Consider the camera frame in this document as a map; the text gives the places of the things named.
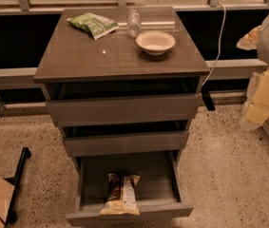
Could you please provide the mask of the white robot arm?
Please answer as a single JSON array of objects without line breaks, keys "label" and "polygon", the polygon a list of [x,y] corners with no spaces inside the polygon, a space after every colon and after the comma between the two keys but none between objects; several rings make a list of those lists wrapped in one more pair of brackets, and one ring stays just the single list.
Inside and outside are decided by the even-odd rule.
[{"label": "white robot arm", "polygon": [[254,73],[250,78],[240,116],[240,127],[251,131],[259,128],[269,118],[269,15],[260,26],[253,28],[238,42],[244,50],[255,49],[258,59],[268,65],[262,73]]}]

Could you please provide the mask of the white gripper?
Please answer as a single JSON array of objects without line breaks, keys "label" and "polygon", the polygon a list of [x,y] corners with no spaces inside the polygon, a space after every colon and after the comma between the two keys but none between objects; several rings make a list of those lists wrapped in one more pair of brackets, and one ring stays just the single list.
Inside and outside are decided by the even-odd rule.
[{"label": "white gripper", "polygon": [[[237,48],[253,50],[259,40],[257,26],[237,42]],[[242,107],[240,127],[245,131],[255,130],[269,118],[269,69],[262,73],[254,72],[246,91],[246,101]]]}]

